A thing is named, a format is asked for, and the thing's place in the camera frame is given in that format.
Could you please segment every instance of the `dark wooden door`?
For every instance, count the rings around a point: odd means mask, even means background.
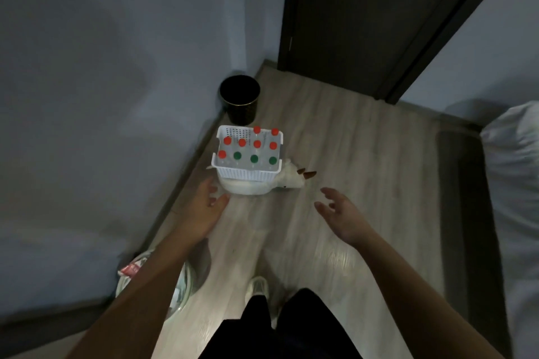
[[[441,1],[297,0],[286,69],[373,96]]]

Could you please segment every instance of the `brown horn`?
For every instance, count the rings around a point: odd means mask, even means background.
[[[303,177],[304,177],[305,179],[310,179],[310,178],[312,178],[314,175],[316,175],[316,171],[314,171],[314,172],[305,172],[305,173],[303,174]]]

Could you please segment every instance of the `white sneaker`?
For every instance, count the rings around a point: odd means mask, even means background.
[[[245,304],[247,305],[251,297],[255,295],[263,295],[266,299],[270,299],[270,287],[264,277],[251,278],[245,293]]]

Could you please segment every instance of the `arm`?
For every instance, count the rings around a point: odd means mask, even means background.
[[[211,179],[200,184],[183,218],[159,244],[124,291],[86,332],[68,359],[149,359],[154,351],[183,263],[215,226],[228,195],[210,197]]]
[[[369,266],[415,359],[503,358],[369,226],[346,196],[330,188],[321,192],[332,203],[316,202],[316,210]]]

